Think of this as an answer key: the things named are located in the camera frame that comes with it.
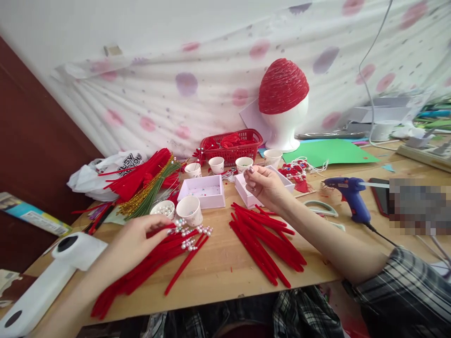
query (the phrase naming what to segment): red woven hat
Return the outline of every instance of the red woven hat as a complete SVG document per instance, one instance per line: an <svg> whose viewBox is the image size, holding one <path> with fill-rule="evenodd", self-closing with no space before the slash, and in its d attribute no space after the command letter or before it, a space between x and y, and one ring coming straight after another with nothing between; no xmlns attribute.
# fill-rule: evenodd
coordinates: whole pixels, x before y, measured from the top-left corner
<svg viewBox="0 0 451 338"><path fill-rule="evenodd" d="M287 59L277 59L263 76L258 107L263 114L280 114L297 106L309 93L304 72Z"/></svg>

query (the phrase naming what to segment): paper cup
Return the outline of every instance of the paper cup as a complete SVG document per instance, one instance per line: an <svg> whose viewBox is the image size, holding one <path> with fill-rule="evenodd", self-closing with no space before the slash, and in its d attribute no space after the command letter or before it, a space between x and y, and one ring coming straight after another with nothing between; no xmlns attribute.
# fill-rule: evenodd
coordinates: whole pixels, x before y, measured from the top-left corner
<svg viewBox="0 0 451 338"><path fill-rule="evenodd" d="M175 205L172 201L161 201L150 210L151 215L165 215L171 221L175 217Z"/></svg>
<svg viewBox="0 0 451 338"><path fill-rule="evenodd" d="M263 153L264 156L264 165L272 166L274 169L279 167L280 159L282 158L282 152L276 149L268 149Z"/></svg>
<svg viewBox="0 0 451 338"><path fill-rule="evenodd" d="M177 215L184 218L189 226L196 227L203 222L201 202L195 196L186 196L177 204Z"/></svg>
<svg viewBox="0 0 451 338"><path fill-rule="evenodd" d="M188 174L189 178L198 178L202 177L201 172L201 164L200 163L191 163L185 167L185 172Z"/></svg>
<svg viewBox="0 0 451 338"><path fill-rule="evenodd" d="M213 157L208 161L211 170L215 174L222 174L224 172L224 158L223 157Z"/></svg>
<svg viewBox="0 0 451 338"><path fill-rule="evenodd" d="M235 161L238 174L242 174L247 168L254 164L254 160L250 157L240 157Z"/></svg>
<svg viewBox="0 0 451 338"><path fill-rule="evenodd" d="M387 120L374 122L373 132L371 133L372 141L388 141L393 129L400 124L399 121Z"/></svg>

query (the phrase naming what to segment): plaid shirt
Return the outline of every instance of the plaid shirt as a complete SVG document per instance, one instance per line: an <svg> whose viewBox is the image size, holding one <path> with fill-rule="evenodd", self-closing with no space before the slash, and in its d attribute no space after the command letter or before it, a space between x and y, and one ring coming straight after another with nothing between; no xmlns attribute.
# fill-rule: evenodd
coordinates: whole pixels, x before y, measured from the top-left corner
<svg viewBox="0 0 451 338"><path fill-rule="evenodd" d="M395 248L377 276L357 287L352 287L347 281L343 282L343 286L360 304L372 338L451 337L451 285L408 250ZM253 311L269 308L272 311L272 319L269 320L273 324L274 338L344 337L338 316L315 286L275 294L272 299L267 299L268 304L272 302L272 307L262 304L264 300L257 300L260 297L270 295L238 300L243 302L242 305L234 303L233 312L248 315L247 318L239 315L233 320L263 322L263 319L252 318ZM259 304L253 307L252 302L256 301ZM227 324L225 317L215 322L225 303L202 306L208 307L208 311L195 307L169 313L165 336L213 337ZM244 307L254 310L246 312Z"/></svg>

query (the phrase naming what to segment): woman's right hand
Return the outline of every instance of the woman's right hand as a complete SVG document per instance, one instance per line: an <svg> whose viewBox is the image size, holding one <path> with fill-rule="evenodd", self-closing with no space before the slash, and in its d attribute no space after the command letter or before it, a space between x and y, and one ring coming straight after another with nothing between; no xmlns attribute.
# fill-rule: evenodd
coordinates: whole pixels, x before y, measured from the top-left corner
<svg viewBox="0 0 451 338"><path fill-rule="evenodd" d="M254 172L244 171L246 189L258 198L265 207L281 215L285 206L294 199L279 176L268 168L253 166Z"/></svg>

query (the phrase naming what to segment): pink cardboard box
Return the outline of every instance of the pink cardboard box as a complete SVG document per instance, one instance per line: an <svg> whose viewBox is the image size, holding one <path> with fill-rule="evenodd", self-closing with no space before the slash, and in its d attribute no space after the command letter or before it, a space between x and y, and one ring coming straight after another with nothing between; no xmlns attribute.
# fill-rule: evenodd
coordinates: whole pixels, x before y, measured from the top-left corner
<svg viewBox="0 0 451 338"><path fill-rule="evenodd" d="M276 169L274 169L272 166L266 166L266 168L271 169L272 171L275 171L277 175L279 175L281 181L283 182L283 185L285 188L288 189L289 192L293 193L295 190L294 183L291 183L291 181L284 177L280 172L278 172ZM255 205L258 206L264 206L262 202L260 202L254 195L252 195L250 192L246 190L246 181L244 180L244 175L239 174L235 176L235 188L240 194L241 198L244 201L244 204L246 204L246 207L248 209L255 208Z"/></svg>
<svg viewBox="0 0 451 338"><path fill-rule="evenodd" d="M188 195L196 196L199 199L201 209L226 206L221 175L184 180L177 201L180 202L182 198Z"/></svg>

